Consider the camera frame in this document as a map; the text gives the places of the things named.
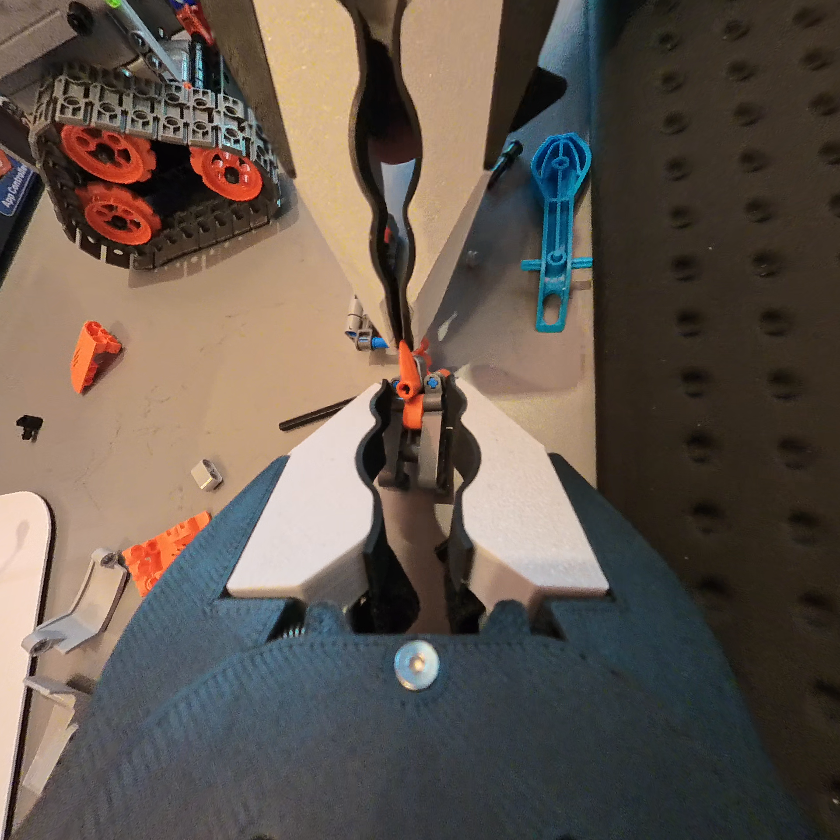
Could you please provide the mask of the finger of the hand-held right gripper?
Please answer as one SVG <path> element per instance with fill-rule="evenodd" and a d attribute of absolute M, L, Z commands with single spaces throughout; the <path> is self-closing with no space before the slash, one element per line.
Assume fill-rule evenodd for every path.
<path fill-rule="evenodd" d="M 385 200 L 360 116 L 369 30 L 358 2 L 260 1 L 255 15 L 300 199 L 383 339 L 403 337 Z"/>
<path fill-rule="evenodd" d="M 413 1 L 402 16 L 402 79 L 422 142 L 407 205 L 414 266 L 406 301 L 415 343 L 435 319 L 489 181 L 500 24 L 499 1 Z"/>

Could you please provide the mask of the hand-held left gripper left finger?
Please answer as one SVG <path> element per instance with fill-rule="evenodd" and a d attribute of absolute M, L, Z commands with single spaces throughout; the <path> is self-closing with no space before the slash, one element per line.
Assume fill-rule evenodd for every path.
<path fill-rule="evenodd" d="M 375 479 L 388 422 L 389 383 L 380 381 L 291 450 L 228 594 L 348 608 L 373 593 L 371 556 L 383 531 Z"/>

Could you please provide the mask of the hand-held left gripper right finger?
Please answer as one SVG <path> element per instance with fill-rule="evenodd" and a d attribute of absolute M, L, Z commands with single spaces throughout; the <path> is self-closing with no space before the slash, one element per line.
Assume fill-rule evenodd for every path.
<path fill-rule="evenodd" d="M 487 614 L 516 602 L 601 597 L 610 585 L 546 447 L 461 378 L 450 381 L 460 483 L 450 575 Z"/>

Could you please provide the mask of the long black axle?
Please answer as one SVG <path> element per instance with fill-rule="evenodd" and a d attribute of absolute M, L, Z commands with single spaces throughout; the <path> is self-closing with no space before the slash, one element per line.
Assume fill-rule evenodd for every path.
<path fill-rule="evenodd" d="M 287 434 L 299 428 L 316 424 L 321 421 L 326 421 L 331 417 L 337 415 L 337 413 L 339 413 L 346 406 L 351 404 L 354 401 L 354 399 L 355 397 L 347 398 L 339 402 L 311 410 L 307 413 L 293 416 L 285 421 L 280 422 L 278 424 L 278 428 L 282 433 Z"/>

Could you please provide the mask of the orange grey brick assembly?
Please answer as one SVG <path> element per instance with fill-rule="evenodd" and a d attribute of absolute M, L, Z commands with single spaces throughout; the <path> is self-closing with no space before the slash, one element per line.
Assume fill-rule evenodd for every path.
<path fill-rule="evenodd" d="M 399 375 L 391 397 L 382 442 L 384 465 L 377 481 L 383 488 L 418 489 L 453 503 L 455 416 L 449 406 L 447 369 L 435 369 L 429 341 L 415 349 L 404 341 L 398 351 Z"/>

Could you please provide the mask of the person's right hand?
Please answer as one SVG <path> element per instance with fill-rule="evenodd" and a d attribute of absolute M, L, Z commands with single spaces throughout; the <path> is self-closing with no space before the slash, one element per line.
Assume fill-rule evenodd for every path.
<path fill-rule="evenodd" d="M 374 92 L 370 145 L 385 165 L 401 165 L 419 156 L 421 145 L 394 87 L 378 87 Z"/>

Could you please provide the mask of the long black pin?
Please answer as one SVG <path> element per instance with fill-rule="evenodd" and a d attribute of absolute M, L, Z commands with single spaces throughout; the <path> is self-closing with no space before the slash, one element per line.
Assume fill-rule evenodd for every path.
<path fill-rule="evenodd" d="M 490 189 L 490 182 L 497 182 L 506 172 L 510 170 L 514 162 L 523 152 L 523 144 L 519 139 L 512 140 L 504 151 L 500 154 L 498 161 L 495 163 L 490 180 L 488 181 L 488 189 Z"/>

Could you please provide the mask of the grey orange tracked toy vehicle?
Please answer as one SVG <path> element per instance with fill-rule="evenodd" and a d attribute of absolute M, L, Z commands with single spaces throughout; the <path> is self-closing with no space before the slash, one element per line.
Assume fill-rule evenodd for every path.
<path fill-rule="evenodd" d="M 2 1 L 2 152 L 95 259 L 154 271 L 275 223 L 283 171 L 225 2 Z"/>

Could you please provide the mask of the orange pin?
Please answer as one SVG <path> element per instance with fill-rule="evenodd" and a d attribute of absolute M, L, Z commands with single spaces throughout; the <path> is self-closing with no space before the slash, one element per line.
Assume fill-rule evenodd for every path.
<path fill-rule="evenodd" d="M 122 551 L 122 559 L 141 598 L 151 592 L 163 573 L 211 520 L 211 513 L 202 511 Z"/>

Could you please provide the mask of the teal plastic separator tool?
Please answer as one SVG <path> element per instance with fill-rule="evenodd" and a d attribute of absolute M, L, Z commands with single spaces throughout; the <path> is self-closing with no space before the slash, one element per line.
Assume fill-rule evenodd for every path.
<path fill-rule="evenodd" d="M 572 273 L 592 268 L 592 257 L 574 257 L 574 210 L 592 165 L 592 151 L 575 132 L 554 134 L 542 142 L 530 172 L 542 207 L 542 245 L 538 259 L 520 268 L 539 273 L 535 328 L 541 333 L 564 330 L 571 297 Z"/>

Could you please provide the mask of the grey curved panel piece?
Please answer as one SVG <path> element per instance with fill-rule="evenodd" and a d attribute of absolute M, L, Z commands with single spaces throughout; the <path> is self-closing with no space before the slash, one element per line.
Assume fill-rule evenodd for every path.
<path fill-rule="evenodd" d="M 120 552 L 94 550 L 69 611 L 37 625 L 22 640 L 22 649 L 33 657 L 52 649 L 65 655 L 90 642 L 108 627 L 128 577 Z"/>

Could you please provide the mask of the black dimpled foam mat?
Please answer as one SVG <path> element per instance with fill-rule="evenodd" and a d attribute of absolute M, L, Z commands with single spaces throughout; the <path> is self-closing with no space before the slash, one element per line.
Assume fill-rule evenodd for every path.
<path fill-rule="evenodd" d="M 838 838 L 838 2 L 593 2 L 597 475 Z"/>

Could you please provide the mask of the orange curved brick piece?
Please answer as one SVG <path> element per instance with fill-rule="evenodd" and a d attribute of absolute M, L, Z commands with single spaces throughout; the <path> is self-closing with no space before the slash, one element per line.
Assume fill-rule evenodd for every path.
<path fill-rule="evenodd" d="M 82 395 L 95 381 L 100 364 L 107 358 L 117 356 L 122 349 L 123 345 L 117 337 L 99 322 L 84 321 L 70 358 L 70 385 L 73 391 Z"/>

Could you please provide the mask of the toy vehicle product box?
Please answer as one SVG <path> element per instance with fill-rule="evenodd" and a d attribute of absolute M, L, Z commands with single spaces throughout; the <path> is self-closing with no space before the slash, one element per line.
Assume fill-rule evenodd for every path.
<path fill-rule="evenodd" d="M 1 151 L 1 282 L 14 261 L 43 191 L 35 169 Z"/>

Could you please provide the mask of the white book stand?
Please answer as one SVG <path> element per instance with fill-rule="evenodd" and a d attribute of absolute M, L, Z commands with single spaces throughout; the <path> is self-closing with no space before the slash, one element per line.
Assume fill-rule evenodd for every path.
<path fill-rule="evenodd" d="M 22 640 L 39 624 L 52 542 L 47 502 L 31 491 L 1 496 L 1 822 L 6 826 L 30 656 Z"/>

